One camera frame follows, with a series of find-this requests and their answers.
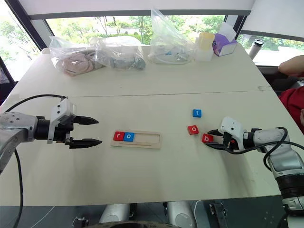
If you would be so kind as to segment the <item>purple and white box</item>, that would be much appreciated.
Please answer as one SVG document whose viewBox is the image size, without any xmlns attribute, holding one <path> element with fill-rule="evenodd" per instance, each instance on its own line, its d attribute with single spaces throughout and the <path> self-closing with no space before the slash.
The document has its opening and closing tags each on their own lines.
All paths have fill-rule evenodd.
<svg viewBox="0 0 304 228">
<path fill-rule="evenodd" d="M 236 32 L 232 26 L 223 22 L 219 32 L 214 34 L 213 51 L 218 57 L 232 54 L 236 48 Z"/>
</svg>

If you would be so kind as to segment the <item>tall clear bag white items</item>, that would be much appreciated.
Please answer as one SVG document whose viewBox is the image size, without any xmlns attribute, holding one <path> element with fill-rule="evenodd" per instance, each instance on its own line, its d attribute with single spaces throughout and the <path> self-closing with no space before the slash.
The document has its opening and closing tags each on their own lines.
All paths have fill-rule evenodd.
<svg viewBox="0 0 304 228">
<path fill-rule="evenodd" d="M 182 65 L 194 58 L 194 43 L 159 10 L 151 9 L 153 35 L 148 58 L 155 64 Z"/>
</svg>

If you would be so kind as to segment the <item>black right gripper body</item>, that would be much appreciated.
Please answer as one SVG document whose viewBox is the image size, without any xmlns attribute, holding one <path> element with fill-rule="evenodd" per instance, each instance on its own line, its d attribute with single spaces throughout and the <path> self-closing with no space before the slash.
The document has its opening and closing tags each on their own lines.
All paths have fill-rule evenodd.
<svg viewBox="0 0 304 228">
<path fill-rule="evenodd" d="M 223 144 L 225 145 L 226 148 L 228 148 L 232 152 L 238 150 L 237 141 L 232 137 L 231 134 L 227 132 L 225 132 L 223 135 Z"/>
</svg>

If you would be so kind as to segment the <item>plastic bag with pink cloth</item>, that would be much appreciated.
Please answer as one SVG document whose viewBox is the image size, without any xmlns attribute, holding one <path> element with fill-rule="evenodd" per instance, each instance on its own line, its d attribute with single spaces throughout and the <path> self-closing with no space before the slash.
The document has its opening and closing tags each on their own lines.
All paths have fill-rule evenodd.
<svg viewBox="0 0 304 228">
<path fill-rule="evenodd" d="M 95 43 L 73 43 L 56 36 L 51 36 L 50 40 L 50 58 L 57 70 L 77 76 L 104 67 L 95 59 Z"/>
</svg>

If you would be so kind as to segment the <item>person's red shirt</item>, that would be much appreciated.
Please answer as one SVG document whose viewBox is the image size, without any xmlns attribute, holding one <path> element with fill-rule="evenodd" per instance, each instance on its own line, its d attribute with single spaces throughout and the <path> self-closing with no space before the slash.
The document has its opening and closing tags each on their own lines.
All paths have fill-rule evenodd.
<svg viewBox="0 0 304 228">
<path fill-rule="evenodd" d="M 304 134 L 304 86 L 284 91 L 279 99 Z"/>
</svg>

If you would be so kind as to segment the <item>wooden letter tray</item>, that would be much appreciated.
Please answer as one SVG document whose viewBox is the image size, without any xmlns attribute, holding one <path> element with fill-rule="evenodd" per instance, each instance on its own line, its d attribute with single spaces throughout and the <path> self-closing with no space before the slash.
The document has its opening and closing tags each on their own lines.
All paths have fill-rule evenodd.
<svg viewBox="0 0 304 228">
<path fill-rule="evenodd" d="M 123 131 L 132 132 L 135 134 L 133 142 L 114 141 L 112 138 L 111 146 L 114 147 L 132 147 L 132 148 L 145 148 L 145 149 L 160 149 L 162 143 L 162 135 L 157 132 L 147 131 Z"/>
</svg>

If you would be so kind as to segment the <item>translucent white container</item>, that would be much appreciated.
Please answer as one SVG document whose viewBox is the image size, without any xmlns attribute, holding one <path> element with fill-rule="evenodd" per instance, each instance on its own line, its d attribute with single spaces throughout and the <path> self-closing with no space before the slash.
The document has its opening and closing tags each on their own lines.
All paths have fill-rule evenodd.
<svg viewBox="0 0 304 228">
<path fill-rule="evenodd" d="M 210 47 L 209 50 L 202 50 L 199 47 L 199 37 L 195 39 L 195 50 L 194 50 L 194 60 L 196 62 L 210 61 L 213 56 L 213 48 Z"/>
</svg>

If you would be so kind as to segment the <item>black metal bracket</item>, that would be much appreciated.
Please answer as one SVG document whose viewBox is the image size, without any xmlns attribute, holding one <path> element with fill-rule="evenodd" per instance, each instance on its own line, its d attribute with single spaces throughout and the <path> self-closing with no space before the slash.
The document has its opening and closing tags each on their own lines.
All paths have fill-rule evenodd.
<svg viewBox="0 0 304 228">
<path fill-rule="evenodd" d="M 224 208 L 223 203 L 210 203 L 209 209 L 217 228 L 228 228 L 227 210 Z"/>
</svg>

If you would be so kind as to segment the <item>black mesh chair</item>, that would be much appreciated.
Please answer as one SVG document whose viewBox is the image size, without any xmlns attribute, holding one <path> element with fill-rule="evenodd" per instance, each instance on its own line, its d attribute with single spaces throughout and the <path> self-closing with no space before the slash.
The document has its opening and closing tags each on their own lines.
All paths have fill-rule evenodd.
<svg viewBox="0 0 304 228">
<path fill-rule="evenodd" d="M 7 99 L 16 82 L 8 71 L 4 61 L 0 56 L 0 105 Z"/>
</svg>

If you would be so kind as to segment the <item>white tumbler with black lid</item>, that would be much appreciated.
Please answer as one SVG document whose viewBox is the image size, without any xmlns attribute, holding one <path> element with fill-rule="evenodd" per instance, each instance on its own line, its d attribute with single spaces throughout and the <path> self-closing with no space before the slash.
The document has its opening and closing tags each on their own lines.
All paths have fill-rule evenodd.
<svg viewBox="0 0 304 228">
<path fill-rule="evenodd" d="M 260 49 L 263 47 L 264 41 L 260 39 L 255 39 L 250 47 L 249 56 L 253 60 Z"/>
</svg>

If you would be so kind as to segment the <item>silver rounded robot leg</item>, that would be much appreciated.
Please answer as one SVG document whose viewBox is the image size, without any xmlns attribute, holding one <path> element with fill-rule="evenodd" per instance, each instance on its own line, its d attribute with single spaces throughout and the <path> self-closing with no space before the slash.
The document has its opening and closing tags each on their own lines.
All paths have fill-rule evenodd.
<svg viewBox="0 0 304 228">
<path fill-rule="evenodd" d="M 128 221 L 130 204 L 107 205 L 99 219 L 99 223 Z"/>
<path fill-rule="evenodd" d="M 168 202 L 167 214 L 170 224 L 187 227 L 192 224 L 189 215 L 189 203 L 186 201 L 172 201 Z"/>
</svg>

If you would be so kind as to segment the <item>pale yellow cup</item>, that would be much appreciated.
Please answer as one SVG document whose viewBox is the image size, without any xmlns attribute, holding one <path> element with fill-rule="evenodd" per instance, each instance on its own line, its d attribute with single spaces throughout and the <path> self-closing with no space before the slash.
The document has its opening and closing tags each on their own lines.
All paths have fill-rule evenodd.
<svg viewBox="0 0 304 228">
<path fill-rule="evenodd" d="M 213 33 L 201 32 L 199 35 L 199 47 L 201 50 L 207 51 L 212 48 L 215 35 Z"/>
</svg>

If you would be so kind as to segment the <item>white roller blind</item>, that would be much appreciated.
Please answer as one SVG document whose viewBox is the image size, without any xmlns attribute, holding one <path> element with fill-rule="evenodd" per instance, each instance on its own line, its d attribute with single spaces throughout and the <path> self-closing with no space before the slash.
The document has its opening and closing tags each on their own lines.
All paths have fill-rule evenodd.
<svg viewBox="0 0 304 228">
<path fill-rule="evenodd" d="M 94 16 L 250 14 L 255 0 L 18 0 L 32 20 Z"/>
<path fill-rule="evenodd" d="M 241 33 L 304 42 L 304 0 L 255 0 Z"/>
</svg>

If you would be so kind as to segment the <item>small black metal clamp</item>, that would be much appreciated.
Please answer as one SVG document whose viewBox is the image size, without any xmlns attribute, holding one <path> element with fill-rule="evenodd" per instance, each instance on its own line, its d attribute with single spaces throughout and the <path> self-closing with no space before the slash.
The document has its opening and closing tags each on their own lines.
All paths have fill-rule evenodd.
<svg viewBox="0 0 304 228">
<path fill-rule="evenodd" d="M 72 222 L 73 228 L 85 228 L 89 226 L 89 220 L 85 217 L 75 217 Z"/>
</svg>

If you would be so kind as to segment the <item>plastic bag with grey items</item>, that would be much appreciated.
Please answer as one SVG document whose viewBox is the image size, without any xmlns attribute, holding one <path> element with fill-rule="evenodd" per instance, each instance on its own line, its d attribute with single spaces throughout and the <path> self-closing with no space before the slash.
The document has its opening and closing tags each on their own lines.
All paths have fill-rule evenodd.
<svg viewBox="0 0 304 228">
<path fill-rule="evenodd" d="M 97 39 L 95 60 L 118 70 L 144 70 L 146 67 L 141 42 L 131 36 Z"/>
</svg>

